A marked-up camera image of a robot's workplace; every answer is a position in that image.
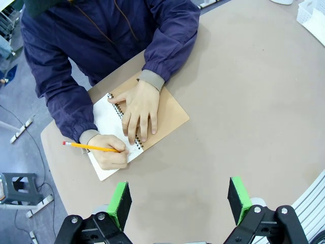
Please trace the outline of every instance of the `beige tabletop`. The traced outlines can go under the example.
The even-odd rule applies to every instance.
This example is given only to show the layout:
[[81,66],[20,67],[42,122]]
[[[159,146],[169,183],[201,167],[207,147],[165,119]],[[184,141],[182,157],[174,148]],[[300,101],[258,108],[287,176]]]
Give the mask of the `beige tabletop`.
[[[88,217],[127,180],[134,243],[222,243],[235,226],[229,177],[272,209],[297,200],[325,168],[325,48],[297,12],[296,1],[232,0],[203,15],[190,58],[167,84],[190,120],[103,182],[51,123],[42,142],[68,214]],[[140,53],[106,77],[93,102],[143,63]]]

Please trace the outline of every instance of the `white basket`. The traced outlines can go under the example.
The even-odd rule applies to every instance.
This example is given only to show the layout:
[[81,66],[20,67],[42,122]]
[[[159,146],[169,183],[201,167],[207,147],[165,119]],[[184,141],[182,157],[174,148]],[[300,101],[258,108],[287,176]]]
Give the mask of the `white basket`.
[[300,3],[297,21],[325,46],[325,0]]
[[297,21],[300,24],[305,23],[311,18],[313,9],[317,9],[325,14],[325,0],[305,0],[299,4]]

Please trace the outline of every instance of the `notebook page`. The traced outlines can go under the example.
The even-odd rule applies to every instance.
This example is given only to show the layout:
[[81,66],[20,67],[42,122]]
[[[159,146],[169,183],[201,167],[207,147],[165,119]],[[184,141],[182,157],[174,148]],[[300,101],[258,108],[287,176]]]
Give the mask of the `notebook page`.
[[[143,152],[142,148],[138,148],[135,144],[130,145],[127,136],[124,136],[122,129],[122,121],[117,115],[112,104],[107,101],[107,95],[103,96],[93,106],[93,115],[95,125],[102,135],[115,135],[122,140],[129,151],[127,162],[129,163]],[[100,181],[114,174],[117,170],[103,170],[99,166],[97,160],[91,152],[88,153],[90,161],[97,173]]]

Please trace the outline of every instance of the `right hand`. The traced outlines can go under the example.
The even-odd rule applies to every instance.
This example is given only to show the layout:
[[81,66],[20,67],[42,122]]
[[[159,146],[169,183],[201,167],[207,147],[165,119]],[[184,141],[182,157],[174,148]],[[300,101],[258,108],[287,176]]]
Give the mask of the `right hand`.
[[127,167],[128,151],[126,150],[124,142],[116,136],[98,134],[89,140],[88,145],[114,148],[120,151],[90,150],[103,170],[122,169]]

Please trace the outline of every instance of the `navy blue jacket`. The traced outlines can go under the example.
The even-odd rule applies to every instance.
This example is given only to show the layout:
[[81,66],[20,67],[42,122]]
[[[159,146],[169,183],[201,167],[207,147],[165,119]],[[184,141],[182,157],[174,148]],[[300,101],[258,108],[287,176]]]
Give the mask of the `navy blue jacket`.
[[45,97],[61,133],[77,142],[84,131],[97,128],[90,97],[72,78],[68,57],[95,85],[146,48],[143,70],[167,82],[185,63],[197,36],[200,10],[190,0],[116,4],[118,8],[114,0],[77,0],[76,5],[64,2],[36,18],[24,11],[21,18],[36,93]]

